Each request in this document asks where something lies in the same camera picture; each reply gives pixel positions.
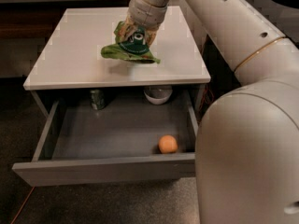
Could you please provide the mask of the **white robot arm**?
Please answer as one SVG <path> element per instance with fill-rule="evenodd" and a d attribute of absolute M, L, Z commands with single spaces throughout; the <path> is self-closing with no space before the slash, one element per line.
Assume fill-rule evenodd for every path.
<path fill-rule="evenodd" d="M 131 0 L 156 30 L 169 0 Z M 246 0 L 185 0 L 240 88 L 203 116 L 195 148 L 200 224 L 299 224 L 299 50 Z"/>

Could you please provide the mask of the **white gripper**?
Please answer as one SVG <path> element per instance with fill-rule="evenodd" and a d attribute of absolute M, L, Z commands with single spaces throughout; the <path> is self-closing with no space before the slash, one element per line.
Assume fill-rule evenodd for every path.
<path fill-rule="evenodd" d="M 128 16 L 120 25 L 119 41 L 127 41 L 140 25 L 146 28 L 146 44 L 150 47 L 156 38 L 159 26 L 164 22 L 166 11 L 167 5 L 158 6 L 146 0 L 131 0 Z"/>

